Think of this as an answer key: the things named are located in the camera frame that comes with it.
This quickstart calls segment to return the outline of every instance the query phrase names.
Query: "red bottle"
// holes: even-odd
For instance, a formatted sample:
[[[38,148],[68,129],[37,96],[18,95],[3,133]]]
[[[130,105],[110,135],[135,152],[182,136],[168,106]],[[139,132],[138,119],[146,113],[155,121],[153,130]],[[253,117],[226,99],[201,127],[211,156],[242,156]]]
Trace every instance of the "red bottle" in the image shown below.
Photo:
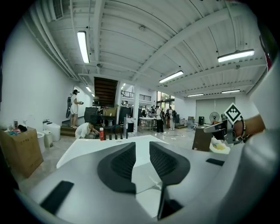
[[[99,136],[100,136],[100,141],[103,141],[103,140],[104,140],[104,131],[103,131],[103,128],[100,128],[100,130],[99,130]]]

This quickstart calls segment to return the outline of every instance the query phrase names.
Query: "concrete floor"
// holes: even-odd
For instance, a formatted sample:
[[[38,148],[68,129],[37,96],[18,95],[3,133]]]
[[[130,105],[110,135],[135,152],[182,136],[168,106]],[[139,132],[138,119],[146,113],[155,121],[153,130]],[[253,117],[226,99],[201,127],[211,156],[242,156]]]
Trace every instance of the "concrete floor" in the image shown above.
[[[147,130],[143,133],[137,132],[135,135],[129,133],[129,137],[143,135],[152,135],[171,145],[192,149],[195,132],[192,129],[183,128],[175,129],[174,131],[165,129],[163,133],[156,133]],[[29,178],[23,178],[21,175],[12,171],[12,174],[19,184],[20,190],[24,193],[28,193],[41,180],[54,172],[56,170],[57,162],[74,141],[74,137],[61,136],[60,141],[53,143],[53,147],[46,148],[45,152],[42,154],[44,161]]]

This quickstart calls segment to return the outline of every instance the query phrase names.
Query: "railing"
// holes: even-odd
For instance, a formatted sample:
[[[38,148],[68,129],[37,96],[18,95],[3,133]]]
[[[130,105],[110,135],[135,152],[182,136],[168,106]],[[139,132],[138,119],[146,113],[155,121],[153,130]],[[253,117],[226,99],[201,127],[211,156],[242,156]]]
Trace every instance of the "railing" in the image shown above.
[[[132,93],[132,92],[127,92],[127,91],[122,90],[121,95],[123,97],[134,98],[134,93]],[[151,96],[146,96],[146,95],[139,94],[139,99],[140,100],[151,101]]]

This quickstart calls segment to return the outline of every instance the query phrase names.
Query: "white platform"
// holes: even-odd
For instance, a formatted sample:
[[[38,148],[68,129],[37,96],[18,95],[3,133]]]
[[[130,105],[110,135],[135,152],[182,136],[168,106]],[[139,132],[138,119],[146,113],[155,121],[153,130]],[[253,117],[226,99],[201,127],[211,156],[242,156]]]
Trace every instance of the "white platform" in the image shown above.
[[[59,168],[71,159],[88,153],[99,150],[106,150],[118,144],[136,143],[136,163],[132,171],[132,182],[136,185],[136,200],[151,216],[155,217],[158,212],[160,201],[160,191],[150,189],[157,183],[161,182],[153,165],[150,162],[150,141],[163,142],[151,135],[131,137],[128,139],[119,140],[92,140],[92,139],[77,139],[69,147],[66,153],[58,161],[56,167]]]

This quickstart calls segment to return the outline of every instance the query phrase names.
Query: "hand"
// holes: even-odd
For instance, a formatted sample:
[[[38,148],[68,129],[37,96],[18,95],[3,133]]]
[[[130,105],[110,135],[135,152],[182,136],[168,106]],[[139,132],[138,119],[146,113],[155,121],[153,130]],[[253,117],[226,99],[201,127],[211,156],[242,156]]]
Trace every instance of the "hand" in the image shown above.
[[[236,121],[233,125],[233,131],[235,132],[235,137],[241,136],[243,132],[242,121]]]

